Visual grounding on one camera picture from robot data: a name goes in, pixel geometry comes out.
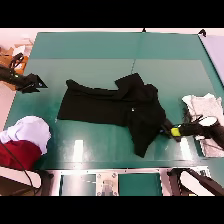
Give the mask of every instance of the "red cloth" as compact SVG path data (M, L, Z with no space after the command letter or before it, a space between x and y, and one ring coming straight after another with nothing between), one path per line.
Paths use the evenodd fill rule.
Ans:
M26 170L32 170L34 163L41 156L40 148L29 141L9 141L4 145L20 161ZM0 144L0 166L23 170L21 165L9 154L2 144Z

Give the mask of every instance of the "white cloth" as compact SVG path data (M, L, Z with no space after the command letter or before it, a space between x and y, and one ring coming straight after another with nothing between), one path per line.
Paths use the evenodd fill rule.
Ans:
M224 37L199 36L224 85Z
M203 115L203 117L214 116L218 119L220 125L224 126L221 97L216 99L214 95L208 93L204 97L196 97L194 95L184 96L182 100L188 106L188 110L192 116L192 121L200 115ZM206 157L224 157L224 151L213 139L200 140L200 144Z
M0 132L0 141L27 140L38 146L42 154L47 153L47 142L51 138L48 124L39 117L27 116L16 122L14 126Z

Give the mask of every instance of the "black clothing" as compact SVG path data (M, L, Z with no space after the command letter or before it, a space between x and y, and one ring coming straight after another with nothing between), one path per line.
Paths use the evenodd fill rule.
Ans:
M135 154L144 157L166 119L157 88L144 85L138 73L115 81L118 90L89 88L66 81L58 119L128 126Z

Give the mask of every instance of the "table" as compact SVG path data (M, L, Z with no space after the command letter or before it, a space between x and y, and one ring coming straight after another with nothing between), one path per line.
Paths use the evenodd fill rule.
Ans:
M142 159L134 155L126 128L56 119L68 78L90 87L116 89L114 81L132 71L159 89L161 104L173 123L181 123L181 97L185 94L211 92L224 99L222 84L197 35L39 33L24 74L38 74L49 88L40 93L17 93L5 127L27 115L40 116L52 127L48 153L36 169L208 165L212 177L224 186L224 160L203 158L192 137L186 138L191 158L185 158L173 140L159 136ZM84 153L77 160L74 143L80 139Z

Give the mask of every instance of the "folded clothing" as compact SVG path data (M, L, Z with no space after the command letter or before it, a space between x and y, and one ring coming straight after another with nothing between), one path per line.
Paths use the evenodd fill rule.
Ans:
M182 100L187 104L188 110L192 116L192 121L200 115L203 117L214 116L218 119L220 125L224 126L224 116L222 108L222 98L215 98L214 95L208 93L204 97L196 97L194 95L184 96ZM200 140L202 152L206 157L224 157L224 151L213 139L203 139L200 136L196 137Z
M47 153L47 142L51 138L48 124L39 117L26 116L16 122L14 126L0 132L0 141L26 140L34 143L41 150L42 154Z
M135 154L144 157L166 119L158 90L144 84L138 73L115 81L118 90L92 89L66 81L58 119L128 126Z
M4 145L19 160L26 170L32 170L34 163L41 156L40 148L29 141L11 140ZM2 144L0 144L0 166L23 170L21 165L10 155Z

